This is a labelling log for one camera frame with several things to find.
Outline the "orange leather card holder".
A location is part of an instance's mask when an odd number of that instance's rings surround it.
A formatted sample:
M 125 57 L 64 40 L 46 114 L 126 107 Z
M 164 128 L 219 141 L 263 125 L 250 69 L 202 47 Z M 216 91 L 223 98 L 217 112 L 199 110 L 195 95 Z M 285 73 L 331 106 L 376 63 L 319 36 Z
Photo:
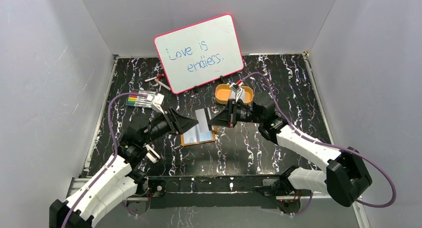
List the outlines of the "orange leather card holder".
M 190 146 L 202 143 L 215 142 L 216 136 L 213 130 L 200 132 L 199 126 L 196 125 L 187 132 L 181 134 L 181 145 Z

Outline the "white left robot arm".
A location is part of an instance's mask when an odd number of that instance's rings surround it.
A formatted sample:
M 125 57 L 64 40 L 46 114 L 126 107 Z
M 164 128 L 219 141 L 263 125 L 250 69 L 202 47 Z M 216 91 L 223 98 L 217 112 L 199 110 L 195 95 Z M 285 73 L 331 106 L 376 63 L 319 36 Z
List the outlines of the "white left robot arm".
M 183 134 L 199 122 L 178 114 L 173 108 L 164 110 L 146 126 L 128 128 L 111 155 L 86 184 L 66 198 L 55 200 L 49 208 L 51 228 L 94 228 L 114 207 L 132 195 L 143 196 L 148 192 L 147 178 L 136 171 L 147 157 L 156 163 L 160 156 L 151 142 L 166 134 Z

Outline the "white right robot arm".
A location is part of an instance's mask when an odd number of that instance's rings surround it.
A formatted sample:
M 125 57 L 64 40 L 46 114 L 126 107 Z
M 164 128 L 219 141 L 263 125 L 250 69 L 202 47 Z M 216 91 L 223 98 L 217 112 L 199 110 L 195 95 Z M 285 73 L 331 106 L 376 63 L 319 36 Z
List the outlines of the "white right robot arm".
M 225 108 L 208 123 L 233 128 L 240 122 L 257 123 L 258 131 L 268 141 L 304 157 L 318 170 L 291 166 L 270 185 L 257 191 L 264 196 L 293 195 L 298 190 L 329 194 L 338 204 L 351 206 L 372 184 L 372 178 L 357 151 L 348 148 L 338 151 L 324 147 L 307 134 L 288 125 L 276 112 L 276 103 L 268 94 L 262 94 L 252 104 L 229 99 Z

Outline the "card with black stripe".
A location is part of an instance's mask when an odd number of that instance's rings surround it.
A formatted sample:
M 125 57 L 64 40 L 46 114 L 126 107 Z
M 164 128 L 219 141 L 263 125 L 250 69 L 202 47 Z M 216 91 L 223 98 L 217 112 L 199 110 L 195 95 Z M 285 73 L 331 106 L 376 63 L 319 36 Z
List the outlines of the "card with black stripe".
M 209 124 L 211 113 L 209 108 L 203 108 L 195 111 L 199 132 L 213 131 L 212 125 Z

